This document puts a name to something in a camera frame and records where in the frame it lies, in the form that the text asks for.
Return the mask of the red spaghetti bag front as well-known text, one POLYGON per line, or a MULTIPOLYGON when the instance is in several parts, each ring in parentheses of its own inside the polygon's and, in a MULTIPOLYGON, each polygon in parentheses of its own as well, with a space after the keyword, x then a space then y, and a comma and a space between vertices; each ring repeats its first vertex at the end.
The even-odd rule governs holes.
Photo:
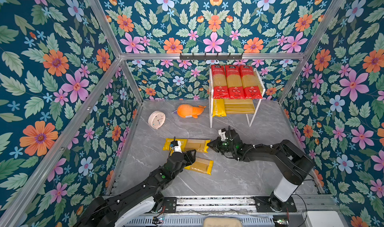
POLYGON ((212 65, 211 71, 213 77, 214 99, 229 99, 230 96, 225 67, 222 65, 212 65))

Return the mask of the yellow pastatime bag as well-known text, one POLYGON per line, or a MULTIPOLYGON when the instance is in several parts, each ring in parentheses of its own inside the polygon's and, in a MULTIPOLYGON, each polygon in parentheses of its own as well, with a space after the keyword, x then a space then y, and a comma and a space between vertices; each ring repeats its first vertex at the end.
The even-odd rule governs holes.
POLYGON ((197 157, 196 161, 192 165, 186 166, 185 169, 201 174, 211 175, 213 164, 213 160, 197 157))
POLYGON ((226 117, 226 108, 224 99, 213 100, 213 117, 226 117))
POLYGON ((182 152, 187 152, 189 150, 196 150, 196 152, 207 153, 208 152, 208 143, 211 142, 209 139, 173 139, 166 138, 163 150, 171 150, 170 144, 173 140, 180 140, 182 143, 182 152))

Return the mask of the red spaghetti bag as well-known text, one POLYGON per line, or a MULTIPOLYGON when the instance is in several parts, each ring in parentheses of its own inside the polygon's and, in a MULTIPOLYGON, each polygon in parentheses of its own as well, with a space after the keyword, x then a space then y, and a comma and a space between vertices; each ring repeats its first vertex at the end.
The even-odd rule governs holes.
POLYGON ((212 65, 211 71, 213 77, 214 99, 229 99, 230 96, 225 67, 222 65, 212 65))
POLYGON ((262 99, 258 77, 251 66, 241 66, 240 76, 243 85, 244 99, 262 99))

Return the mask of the yellow Pastatime bag top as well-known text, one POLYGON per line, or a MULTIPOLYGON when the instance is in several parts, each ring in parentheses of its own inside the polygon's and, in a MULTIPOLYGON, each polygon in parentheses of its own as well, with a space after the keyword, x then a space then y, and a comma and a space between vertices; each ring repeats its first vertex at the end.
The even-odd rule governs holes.
POLYGON ((213 100, 213 117, 226 117, 226 108, 224 99, 213 100))

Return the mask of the red spaghetti bag under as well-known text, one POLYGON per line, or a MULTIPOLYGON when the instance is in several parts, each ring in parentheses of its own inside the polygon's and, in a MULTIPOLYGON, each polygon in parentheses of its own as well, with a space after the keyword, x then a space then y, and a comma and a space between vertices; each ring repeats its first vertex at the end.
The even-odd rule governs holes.
POLYGON ((230 99, 245 99, 239 66, 226 65, 225 68, 230 99))

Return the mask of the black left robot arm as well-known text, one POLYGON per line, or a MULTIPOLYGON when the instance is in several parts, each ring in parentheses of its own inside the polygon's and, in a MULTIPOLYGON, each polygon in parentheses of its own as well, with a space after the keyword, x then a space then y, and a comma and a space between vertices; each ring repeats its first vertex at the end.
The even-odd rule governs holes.
POLYGON ((166 163, 153 170, 140 184, 110 198, 95 198, 75 227, 122 227, 130 220, 158 211, 163 206, 165 190, 186 166, 196 161, 196 151, 174 152, 166 163))

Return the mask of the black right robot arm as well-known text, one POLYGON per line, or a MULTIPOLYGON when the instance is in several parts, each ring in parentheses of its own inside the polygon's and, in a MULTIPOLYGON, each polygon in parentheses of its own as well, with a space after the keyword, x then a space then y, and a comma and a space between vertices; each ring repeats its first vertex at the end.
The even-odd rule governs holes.
POLYGON ((246 144, 234 129, 221 129, 219 137, 207 146, 238 162, 269 161, 275 163, 283 177, 270 195, 271 204, 283 204, 310 175, 314 162, 295 144, 284 139, 277 144, 246 144))

